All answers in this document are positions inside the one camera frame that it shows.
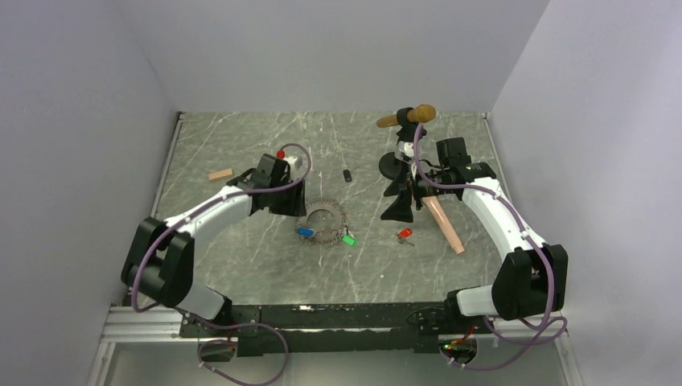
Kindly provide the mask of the red tag key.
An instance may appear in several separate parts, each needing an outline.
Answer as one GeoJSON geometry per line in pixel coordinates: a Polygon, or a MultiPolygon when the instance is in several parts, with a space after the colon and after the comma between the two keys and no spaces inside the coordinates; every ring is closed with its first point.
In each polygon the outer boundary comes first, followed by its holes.
{"type": "Polygon", "coordinates": [[[407,244],[413,246],[413,243],[409,240],[413,231],[411,228],[405,228],[396,234],[396,238],[399,244],[407,244]]]}

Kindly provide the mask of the green tag key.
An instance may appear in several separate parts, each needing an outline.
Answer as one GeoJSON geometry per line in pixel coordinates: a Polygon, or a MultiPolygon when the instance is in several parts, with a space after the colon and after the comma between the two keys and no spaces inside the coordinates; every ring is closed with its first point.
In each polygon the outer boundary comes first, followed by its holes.
{"type": "Polygon", "coordinates": [[[342,242],[349,245],[349,246],[356,246],[357,245],[357,240],[353,236],[353,234],[350,232],[348,228],[345,228],[343,230],[343,235],[342,235],[342,242]]]}

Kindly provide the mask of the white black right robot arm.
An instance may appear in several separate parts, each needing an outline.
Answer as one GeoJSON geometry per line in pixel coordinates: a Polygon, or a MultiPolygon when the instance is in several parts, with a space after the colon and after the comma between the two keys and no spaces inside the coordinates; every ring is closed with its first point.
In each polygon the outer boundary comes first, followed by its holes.
{"type": "Polygon", "coordinates": [[[381,174],[390,179],[384,196],[395,201],[382,220],[413,222],[413,211],[433,207],[440,195],[455,195],[476,215],[493,240],[502,265],[491,285],[448,293],[445,327],[465,333],[475,317],[514,320],[561,310],[565,302],[568,253],[531,230],[508,201],[495,172],[485,162],[473,163],[463,138],[437,143],[438,164],[420,172],[413,145],[399,142],[380,159],[381,174]]]}

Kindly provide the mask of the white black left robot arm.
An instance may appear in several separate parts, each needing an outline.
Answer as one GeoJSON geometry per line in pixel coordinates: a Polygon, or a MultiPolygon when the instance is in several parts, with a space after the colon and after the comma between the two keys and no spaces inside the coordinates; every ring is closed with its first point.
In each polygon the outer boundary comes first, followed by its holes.
{"type": "Polygon", "coordinates": [[[235,322],[232,300],[195,278],[195,256],[227,227],[261,210],[280,216],[306,213],[306,170],[297,156],[263,154],[258,165],[228,180],[211,198],[182,214],[144,219],[136,229],[121,281],[156,305],[199,317],[199,327],[219,338],[235,322]]]}

